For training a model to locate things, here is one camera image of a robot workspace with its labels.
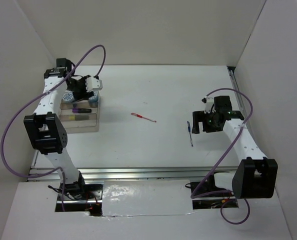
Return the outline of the blue pen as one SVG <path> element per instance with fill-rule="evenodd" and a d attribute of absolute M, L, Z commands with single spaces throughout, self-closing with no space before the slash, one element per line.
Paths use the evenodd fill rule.
<path fill-rule="evenodd" d="M 188 134 L 189 134 L 190 145 L 191 145 L 191 147 L 193 147 L 194 144 L 193 144 L 192 133 L 191 133 L 191 125 L 190 125 L 189 121 L 187 121 L 186 123 L 187 123 L 187 130 L 188 130 Z"/>

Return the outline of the blue jar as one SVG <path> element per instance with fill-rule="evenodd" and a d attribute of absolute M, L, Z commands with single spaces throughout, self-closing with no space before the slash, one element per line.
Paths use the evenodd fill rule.
<path fill-rule="evenodd" d="M 89 104 L 94 104 L 99 101 L 99 92 L 93 91 L 92 93 L 93 93 L 93 95 L 88 98 Z"/>
<path fill-rule="evenodd" d="M 73 103 L 75 101 L 74 95 L 71 91 L 67 91 L 62 96 L 62 102 L 63 103 Z"/>

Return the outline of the purple highlighter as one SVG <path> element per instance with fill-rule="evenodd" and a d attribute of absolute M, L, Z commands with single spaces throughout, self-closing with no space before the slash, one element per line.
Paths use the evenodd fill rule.
<path fill-rule="evenodd" d="M 72 109 L 73 113 L 83 113 L 83 114 L 89 114 L 92 112 L 92 109 L 90 108 L 73 108 Z"/>

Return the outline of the yellow highlighter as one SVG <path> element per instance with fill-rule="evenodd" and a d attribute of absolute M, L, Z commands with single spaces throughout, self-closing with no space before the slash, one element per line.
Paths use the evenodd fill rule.
<path fill-rule="evenodd" d="M 68 116 L 68 120 L 69 121 L 87 121 L 89 120 L 89 116 L 88 115 L 69 115 Z"/>

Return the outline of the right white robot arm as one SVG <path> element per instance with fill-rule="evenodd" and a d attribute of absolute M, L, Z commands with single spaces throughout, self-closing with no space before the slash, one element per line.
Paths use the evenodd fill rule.
<path fill-rule="evenodd" d="M 278 163 L 268 158 L 251 136 L 244 117 L 239 110 L 233 110 L 230 97 L 220 95 L 203 98 L 205 109 L 193 112 L 192 134 L 224 132 L 230 145 L 209 173 L 202 179 L 191 194 L 191 198 L 201 198 L 200 188 L 210 176 L 207 192 L 218 196 L 223 190 L 230 191 L 237 199 L 269 199 L 273 196 L 278 172 Z M 216 168 L 227 154 L 234 150 L 238 159 L 235 173 L 216 172 Z"/>

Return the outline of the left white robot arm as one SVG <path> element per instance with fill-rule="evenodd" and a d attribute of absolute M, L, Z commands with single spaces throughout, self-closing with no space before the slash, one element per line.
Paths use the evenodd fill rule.
<path fill-rule="evenodd" d="M 56 66 L 45 71 L 43 96 L 33 114 L 24 117 L 23 123 L 32 147 L 57 169 L 59 189 L 80 200 L 87 195 L 87 186 L 66 149 L 68 136 L 58 115 L 65 93 L 72 94 L 72 100 L 76 102 L 88 100 L 94 92 L 88 89 L 88 75 L 73 78 L 73 66 L 70 60 L 58 58 Z"/>

